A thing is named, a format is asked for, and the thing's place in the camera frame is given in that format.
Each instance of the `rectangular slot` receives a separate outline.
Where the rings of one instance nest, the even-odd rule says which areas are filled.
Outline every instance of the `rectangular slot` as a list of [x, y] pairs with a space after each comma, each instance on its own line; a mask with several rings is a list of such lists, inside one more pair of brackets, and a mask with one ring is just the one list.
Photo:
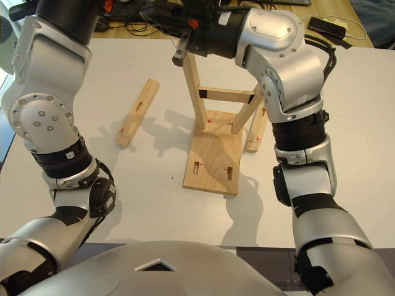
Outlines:
[[195, 166], [193, 166], [193, 174], [197, 175], [199, 171], [200, 162], [195, 162]]
[[233, 174], [233, 168], [231, 166], [228, 166], [227, 180], [232, 181], [232, 174]]

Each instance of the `red marking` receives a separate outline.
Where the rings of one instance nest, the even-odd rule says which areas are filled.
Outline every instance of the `red marking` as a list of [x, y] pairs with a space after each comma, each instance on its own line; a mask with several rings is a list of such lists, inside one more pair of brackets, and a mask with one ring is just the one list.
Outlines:
[[191, 18], [189, 21], [188, 21], [188, 24], [192, 27], [192, 29], [196, 29], [196, 28], [198, 28], [199, 27], [199, 22], [198, 22], [198, 20], [194, 20], [193, 18]]

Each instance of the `wooden base board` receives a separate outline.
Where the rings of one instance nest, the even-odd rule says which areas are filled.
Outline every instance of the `wooden base board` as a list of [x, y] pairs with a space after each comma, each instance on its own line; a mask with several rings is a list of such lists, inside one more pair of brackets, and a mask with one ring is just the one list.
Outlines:
[[206, 111], [206, 128], [195, 124], [183, 187], [236, 195], [243, 131], [231, 132], [235, 114]]

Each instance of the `white table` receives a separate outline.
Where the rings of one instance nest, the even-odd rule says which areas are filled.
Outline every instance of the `white table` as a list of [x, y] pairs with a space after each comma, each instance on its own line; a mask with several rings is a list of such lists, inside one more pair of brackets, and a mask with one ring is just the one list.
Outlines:
[[[94, 56], [75, 98], [76, 124], [89, 151], [113, 171], [118, 188], [114, 212], [90, 242], [176, 239], [294, 247], [291, 209], [277, 201], [272, 183], [277, 163], [270, 125], [260, 151], [241, 158], [237, 197], [183, 189], [194, 113], [183, 71], [172, 65], [175, 48], [168, 40], [151, 39], [93, 39], [90, 48]], [[326, 54], [316, 51], [325, 63]], [[338, 174], [336, 201], [375, 247], [395, 247], [395, 52], [357, 47], [336, 52], [338, 65], [324, 88]], [[256, 83], [232, 60], [197, 57], [197, 65], [205, 86], [248, 90]], [[160, 82], [159, 92], [131, 145], [121, 149], [115, 135], [148, 77]], [[240, 105], [206, 101], [206, 107], [237, 112]], [[0, 182], [0, 237], [53, 212], [41, 169], [19, 138]]]

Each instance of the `black cable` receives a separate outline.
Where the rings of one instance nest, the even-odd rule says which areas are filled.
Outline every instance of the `black cable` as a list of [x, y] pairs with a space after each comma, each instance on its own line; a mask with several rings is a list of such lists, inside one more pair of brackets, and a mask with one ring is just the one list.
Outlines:
[[305, 34], [304, 37], [314, 40], [314, 41], [311, 41], [311, 40], [305, 39], [306, 44], [313, 45], [313, 46], [325, 51], [329, 55], [328, 62], [326, 63], [325, 68], [323, 69], [323, 78], [324, 78], [324, 82], [325, 82], [326, 79], [328, 78], [329, 74], [332, 72], [332, 70], [336, 66], [336, 63], [337, 63], [337, 58], [335, 55], [336, 49], [333, 48], [330, 43], [328, 43], [325, 40], [322, 40], [318, 37], [315, 37], [315, 36], [312, 36], [309, 34]]

